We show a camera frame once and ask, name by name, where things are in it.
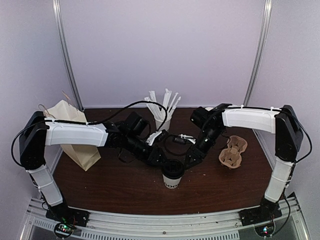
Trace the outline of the bundle of wrapped white straws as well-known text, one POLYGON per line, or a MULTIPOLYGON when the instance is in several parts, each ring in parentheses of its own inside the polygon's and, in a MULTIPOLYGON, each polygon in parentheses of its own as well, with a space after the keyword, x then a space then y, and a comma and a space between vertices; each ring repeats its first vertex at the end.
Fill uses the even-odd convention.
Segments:
POLYGON ((182 97, 178 92, 173 93, 172 90, 167 88, 160 102, 157 101, 154 90, 150 90, 149 96, 144 98, 147 108, 157 121, 163 121, 164 119, 167 121, 170 120, 181 99, 182 97))

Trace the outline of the right aluminium frame post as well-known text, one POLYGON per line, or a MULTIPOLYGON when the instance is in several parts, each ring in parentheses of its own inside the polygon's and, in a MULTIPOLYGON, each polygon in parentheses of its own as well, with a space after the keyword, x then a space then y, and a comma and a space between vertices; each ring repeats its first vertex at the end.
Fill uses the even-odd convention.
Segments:
POLYGON ((255 58, 253 62, 253 67, 250 74, 249 83, 247 86, 246 94, 243 100, 243 105, 248 106, 250 99, 252 97, 255 83, 258 78, 260 66, 262 63, 263 58, 263 52, 266 46, 268 33, 270 29, 270 22, 272 17, 272 7, 273 7, 273 1, 272 0, 265 0, 264 1, 264 8, 263 8, 263 14, 262 14, 262 21, 260 26, 260 34, 259 39, 257 43, 257 49, 255 53, 255 58))

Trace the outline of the brown pulp cup carrier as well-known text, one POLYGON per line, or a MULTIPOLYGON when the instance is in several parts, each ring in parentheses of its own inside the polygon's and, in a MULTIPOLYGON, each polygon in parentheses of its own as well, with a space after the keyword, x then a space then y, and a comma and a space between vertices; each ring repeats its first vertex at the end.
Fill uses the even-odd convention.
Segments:
POLYGON ((237 169, 241 166, 242 153, 246 151, 248 147, 248 142, 237 135, 232 135, 229 137, 229 141, 220 154, 219 162, 222 166, 232 169, 237 169))

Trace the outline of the left aluminium frame post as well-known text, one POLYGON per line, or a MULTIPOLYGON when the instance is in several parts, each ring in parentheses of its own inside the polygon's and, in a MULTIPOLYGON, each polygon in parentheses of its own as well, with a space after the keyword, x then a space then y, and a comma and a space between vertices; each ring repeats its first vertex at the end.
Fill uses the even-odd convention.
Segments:
POLYGON ((57 30, 58 30, 59 41, 60 41, 60 45, 61 45, 63 61, 64 61, 68 81, 70 83, 72 94, 75 99, 76 105, 81 111, 83 111, 84 106, 83 106, 83 103, 80 98, 80 93, 78 90, 74 71, 72 68, 70 54, 68 51, 67 39, 66 39, 66 35, 65 35, 62 12, 61 12, 61 3, 59 0, 53 0, 52 6, 53 6, 53 13, 54 13, 54 18, 55 18, 55 22, 56 22, 56 26, 57 26, 57 30))

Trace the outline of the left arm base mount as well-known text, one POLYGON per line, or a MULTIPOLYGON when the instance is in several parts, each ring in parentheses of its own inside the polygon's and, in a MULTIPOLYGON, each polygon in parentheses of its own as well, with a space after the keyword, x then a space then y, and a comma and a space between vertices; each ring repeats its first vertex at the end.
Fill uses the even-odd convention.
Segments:
POLYGON ((85 210, 71 208, 67 216, 57 216, 51 210, 47 210, 45 217, 55 220, 53 233, 60 239, 66 239, 74 234, 80 233, 80 227, 86 227, 90 213, 85 210))

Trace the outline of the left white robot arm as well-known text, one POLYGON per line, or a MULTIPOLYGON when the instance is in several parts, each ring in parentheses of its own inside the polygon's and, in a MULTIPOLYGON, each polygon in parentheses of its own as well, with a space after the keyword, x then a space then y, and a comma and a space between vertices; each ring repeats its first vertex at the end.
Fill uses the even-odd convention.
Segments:
POLYGON ((53 215, 61 222, 67 222, 72 218, 72 211, 65 206, 63 194, 46 166, 45 148, 53 145, 120 148, 147 165, 162 166, 168 159, 155 142, 163 131, 156 131, 143 140, 140 135, 147 125, 148 121, 136 112, 113 123, 46 118, 37 111, 19 137, 20 164, 35 180, 47 204, 53 207, 53 215))

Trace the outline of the white cup holding straws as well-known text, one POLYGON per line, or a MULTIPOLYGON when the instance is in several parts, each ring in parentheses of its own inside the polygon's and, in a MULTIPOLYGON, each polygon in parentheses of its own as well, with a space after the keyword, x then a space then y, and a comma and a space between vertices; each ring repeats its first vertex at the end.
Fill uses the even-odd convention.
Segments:
POLYGON ((170 128, 170 123, 171 123, 171 118, 167 118, 166 121, 164 122, 163 119, 154 119, 155 121, 155 126, 156 126, 156 130, 158 131, 162 131, 162 130, 165 130, 165 131, 169 131, 169 128, 170 128))

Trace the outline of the single black cup lid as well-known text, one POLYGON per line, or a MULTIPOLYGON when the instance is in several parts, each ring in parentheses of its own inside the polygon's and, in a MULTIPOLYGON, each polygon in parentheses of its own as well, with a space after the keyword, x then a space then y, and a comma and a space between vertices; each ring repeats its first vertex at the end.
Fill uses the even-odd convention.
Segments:
POLYGON ((182 162, 177 159, 169 159, 161 167, 162 174, 169 179, 179 179, 185 173, 185 168, 182 162))

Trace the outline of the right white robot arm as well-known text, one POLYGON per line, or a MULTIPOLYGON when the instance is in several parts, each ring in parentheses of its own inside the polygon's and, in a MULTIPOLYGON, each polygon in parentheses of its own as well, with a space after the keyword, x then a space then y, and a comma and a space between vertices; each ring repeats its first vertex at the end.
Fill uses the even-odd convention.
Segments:
POLYGON ((256 210, 259 220, 268 220, 276 212, 275 204, 290 182, 305 136, 294 108, 289 104, 263 108, 221 103, 196 108, 190 121, 199 128, 199 134, 185 155, 186 169, 203 162, 225 128, 252 129, 274 136, 274 167, 262 198, 264 204, 256 210))

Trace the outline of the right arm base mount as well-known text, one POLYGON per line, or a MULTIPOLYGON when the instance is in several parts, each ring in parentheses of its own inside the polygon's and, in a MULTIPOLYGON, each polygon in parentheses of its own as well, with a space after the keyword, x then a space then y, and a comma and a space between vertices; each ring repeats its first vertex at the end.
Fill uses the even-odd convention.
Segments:
POLYGON ((271 237, 276 230, 274 220, 282 216, 280 209, 272 212, 263 210, 261 206, 243 209, 239 212, 242 226, 253 225, 255 233, 259 237, 271 237))

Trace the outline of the single white paper cup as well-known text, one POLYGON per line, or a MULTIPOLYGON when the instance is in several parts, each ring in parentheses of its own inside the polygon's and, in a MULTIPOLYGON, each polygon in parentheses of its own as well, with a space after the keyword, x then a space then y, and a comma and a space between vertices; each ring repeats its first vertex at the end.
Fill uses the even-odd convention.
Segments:
POLYGON ((168 189, 175 189, 181 182, 184 174, 162 174, 163 183, 168 189))

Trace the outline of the aluminium frame post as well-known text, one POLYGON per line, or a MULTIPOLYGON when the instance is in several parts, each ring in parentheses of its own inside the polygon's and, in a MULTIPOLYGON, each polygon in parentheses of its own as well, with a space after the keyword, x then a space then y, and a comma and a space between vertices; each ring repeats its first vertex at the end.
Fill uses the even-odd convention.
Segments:
POLYGON ((273 7, 273 1, 272 0, 265 0, 264 1, 264 8, 263 8, 263 14, 262 14, 262 21, 260 26, 260 34, 259 39, 257 43, 257 49, 255 53, 255 58, 253 62, 253 67, 250 74, 249 83, 247 86, 246 94, 243 100, 243 105, 248 106, 250 99, 252 97, 255 83, 258 78, 260 66, 262 63, 263 58, 263 52, 266 46, 268 33, 270 29, 270 22, 272 17, 272 7, 273 7))
POLYGON ((56 22, 56 26, 57 26, 57 30, 58 30, 59 41, 60 41, 60 45, 61 45, 63 61, 64 61, 68 81, 70 83, 72 94, 75 99, 76 105, 81 111, 83 111, 84 106, 83 106, 83 103, 80 98, 80 93, 78 90, 74 71, 72 68, 70 54, 68 51, 67 39, 66 39, 66 35, 65 35, 62 12, 61 12, 61 3, 59 0, 53 0, 52 6, 53 6, 53 13, 54 13, 54 18, 55 18, 55 22, 56 22))

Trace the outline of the aluminium front rail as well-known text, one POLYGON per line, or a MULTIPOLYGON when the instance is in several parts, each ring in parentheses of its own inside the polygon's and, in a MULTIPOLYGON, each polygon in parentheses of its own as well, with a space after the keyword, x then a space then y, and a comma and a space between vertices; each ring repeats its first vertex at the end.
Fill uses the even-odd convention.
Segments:
MULTIPOLYGON (((31 206, 18 240, 61 240, 54 234, 57 221, 45 217, 44 209, 31 206)), ((310 240, 298 206, 283 228, 271 237, 259 236, 259 225, 244 226, 238 211, 183 215, 129 215, 91 211, 85 227, 66 240, 310 240)))

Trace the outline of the brown paper bag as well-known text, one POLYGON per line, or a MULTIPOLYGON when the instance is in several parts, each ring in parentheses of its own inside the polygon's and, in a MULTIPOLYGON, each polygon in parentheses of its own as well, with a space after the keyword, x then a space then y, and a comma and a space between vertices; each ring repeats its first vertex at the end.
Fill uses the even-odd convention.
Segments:
MULTIPOLYGON (((74 106, 71 98, 62 91, 65 100, 59 101, 55 106, 46 108, 39 104, 39 110, 43 111, 46 118, 68 120, 73 122, 86 122, 85 114, 74 106)), ((98 148, 89 145, 61 144, 62 150, 84 171, 91 168, 100 158, 98 148)))

